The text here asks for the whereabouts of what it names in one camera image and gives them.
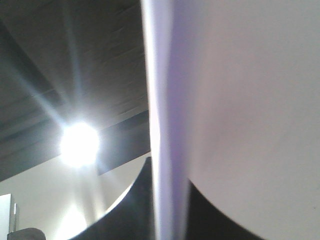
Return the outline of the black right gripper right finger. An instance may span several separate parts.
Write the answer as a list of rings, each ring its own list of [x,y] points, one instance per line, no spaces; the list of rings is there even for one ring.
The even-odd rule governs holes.
[[[187,240],[260,240],[261,237],[240,226],[214,207],[189,183]]]

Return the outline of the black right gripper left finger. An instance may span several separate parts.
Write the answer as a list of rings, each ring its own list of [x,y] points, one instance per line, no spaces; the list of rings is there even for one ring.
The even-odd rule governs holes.
[[[128,192],[74,240],[154,240],[152,158],[147,157]]]

